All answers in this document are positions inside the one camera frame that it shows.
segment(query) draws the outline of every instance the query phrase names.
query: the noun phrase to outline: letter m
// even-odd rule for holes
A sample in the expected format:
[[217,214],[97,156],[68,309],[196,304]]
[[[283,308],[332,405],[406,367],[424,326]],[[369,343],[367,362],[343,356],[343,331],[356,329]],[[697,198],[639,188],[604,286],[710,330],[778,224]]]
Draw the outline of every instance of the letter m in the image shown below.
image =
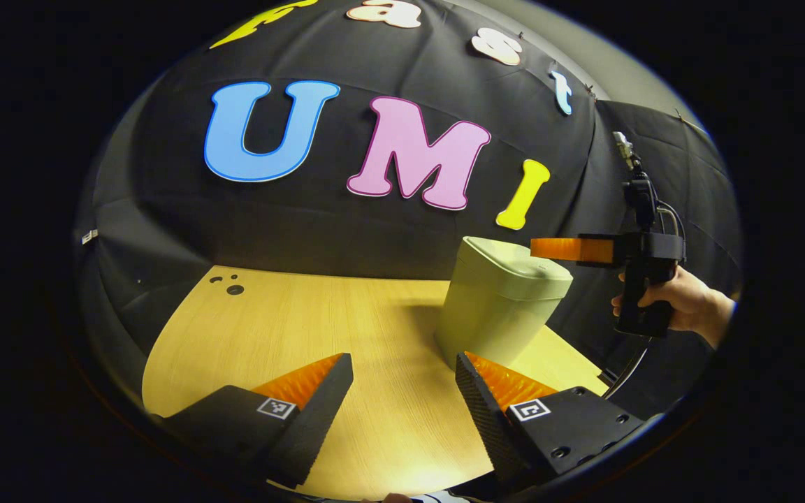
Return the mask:
[[393,185],[387,179],[387,170],[395,159],[403,198],[411,198],[438,170],[437,180],[422,193],[422,199],[445,210],[463,210],[467,206],[467,181],[480,149],[489,143],[489,131],[459,121],[429,145],[418,105],[380,96],[371,101],[371,109],[377,114],[377,125],[361,171],[347,180],[349,191],[373,197],[390,194]]

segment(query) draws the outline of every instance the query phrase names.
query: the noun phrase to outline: table surface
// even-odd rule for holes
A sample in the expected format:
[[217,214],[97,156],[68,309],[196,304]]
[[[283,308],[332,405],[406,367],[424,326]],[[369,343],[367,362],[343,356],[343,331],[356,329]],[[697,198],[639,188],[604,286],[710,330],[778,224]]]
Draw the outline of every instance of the table surface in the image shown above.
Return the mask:
[[[228,293],[236,284],[243,292]],[[433,340],[448,286],[214,266],[151,350],[145,407],[169,416],[221,386],[254,388],[350,353],[354,382],[296,491],[380,500],[472,480],[492,464]],[[600,370],[547,327],[510,368],[555,389],[607,390]]]

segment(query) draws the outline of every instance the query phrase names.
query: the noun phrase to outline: gray wall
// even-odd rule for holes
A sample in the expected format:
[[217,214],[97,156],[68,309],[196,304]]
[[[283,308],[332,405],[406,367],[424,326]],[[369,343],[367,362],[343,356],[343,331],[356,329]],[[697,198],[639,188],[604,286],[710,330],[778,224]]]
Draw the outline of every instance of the gray wall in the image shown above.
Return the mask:
[[545,50],[582,82],[594,86],[598,99],[648,106],[669,115],[675,108],[691,124],[699,119],[667,83],[632,55],[546,6],[527,0],[445,0],[495,20],[512,33]]

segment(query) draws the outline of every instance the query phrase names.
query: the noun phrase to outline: blue letter u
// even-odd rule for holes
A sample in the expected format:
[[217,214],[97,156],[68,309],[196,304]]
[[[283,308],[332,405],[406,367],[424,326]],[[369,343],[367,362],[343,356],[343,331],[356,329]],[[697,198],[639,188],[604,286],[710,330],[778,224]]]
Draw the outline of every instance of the blue letter u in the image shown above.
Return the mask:
[[215,174],[236,182],[267,182],[297,169],[310,153],[322,106],[341,92],[338,84],[301,80],[284,90],[293,98],[284,139],[268,154],[244,147],[244,131],[256,100],[269,94],[268,83],[232,84],[213,94],[215,109],[204,140],[204,160]]

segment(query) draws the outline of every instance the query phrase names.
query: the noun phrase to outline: person's arm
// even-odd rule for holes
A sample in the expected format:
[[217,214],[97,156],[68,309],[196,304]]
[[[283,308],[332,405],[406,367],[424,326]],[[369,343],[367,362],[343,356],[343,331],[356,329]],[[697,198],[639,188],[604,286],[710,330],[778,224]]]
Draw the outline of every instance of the person's arm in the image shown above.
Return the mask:
[[[735,307],[734,300],[722,292],[710,289],[702,280],[678,265],[673,279],[650,286],[646,290],[645,296],[639,299],[639,307],[652,305],[657,300],[665,300],[673,306],[671,329],[696,332],[713,348],[718,347],[725,337]],[[622,301],[623,296],[616,296],[611,300],[614,316],[620,316]]]

